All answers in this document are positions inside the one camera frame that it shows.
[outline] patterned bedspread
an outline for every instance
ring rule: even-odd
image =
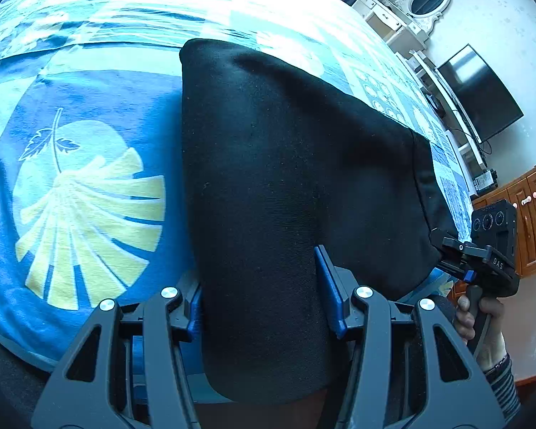
[[[462,239],[472,207],[413,78],[339,0],[3,0],[0,341],[51,368],[101,299],[143,301],[193,266],[180,175],[194,38],[277,56],[427,137]],[[201,371],[198,344],[183,350]]]

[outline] camera lens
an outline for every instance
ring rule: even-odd
[[[484,219],[482,220],[482,228],[484,230],[489,230],[490,226],[492,226],[492,215],[489,213],[488,215],[484,216]]]

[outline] white shelf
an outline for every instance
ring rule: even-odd
[[[463,116],[460,114],[460,112],[458,110],[458,108],[462,109],[462,106],[457,104],[451,98],[452,91],[451,91],[451,93],[449,93],[449,91],[447,91],[447,88],[445,88],[445,86],[441,83],[441,81],[439,80],[439,77],[437,76],[437,74],[435,74],[433,72],[433,70],[426,64],[426,62],[424,62],[424,60],[421,58],[419,53],[414,52],[413,53],[413,58],[415,58],[419,62],[419,64],[423,68],[425,74],[427,76],[429,76],[429,78],[431,79],[431,81],[433,82],[435,87],[437,87],[437,89],[441,93],[441,96],[447,102],[447,104],[449,106],[449,109],[451,111],[453,111],[453,114],[455,115],[455,118],[457,119],[457,122],[460,125],[461,130],[465,133],[465,137],[466,137],[467,142],[466,142],[466,144],[464,144],[463,146],[461,146],[458,149],[459,152],[461,153],[461,155],[463,157],[467,157],[468,155],[470,155],[472,153],[472,155],[475,158],[475,160],[476,160],[477,164],[479,165],[479,167],[482,170],[485,170],[486,169],[486,164],[484,163],[484,160],[483,160],[483,158],[482,158],[482,156],[481,156],[481,154],[480,154],[480,152],[478,150],[478,144],[475,142],[475,139],[473,139],[471,130],[467,127],[467,125],[465,123],[465,120],[463,119]],[[476,133],[476,131],[475,131],[475,137],[480,143],[480,138],[478,137],[478,134]]]

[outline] flat screen tv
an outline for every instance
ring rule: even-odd
[[[523,116],[510,92],[470,45],[443,64],[439,72],[455,92],[482,141]]]

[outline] electronic device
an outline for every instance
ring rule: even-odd
[[[478,246],[490,245],[515,262],[516,208],[500,200],[475,210],[470,237]]]
[[[523,116],[508,89],[470,45],[438,70],[483,142]]]
[[[473,179],[473,184],[479,196],[498,188],[498,174],[494,169],[487,169],[480,176]]]
[[[427,99],[427,102],[429,103],[430,107],[433,108],[433,111],[437,113],[439,119],[442,119],[446,116],[445,108],[437,97],[432,94],[425,94],[425,98]]]

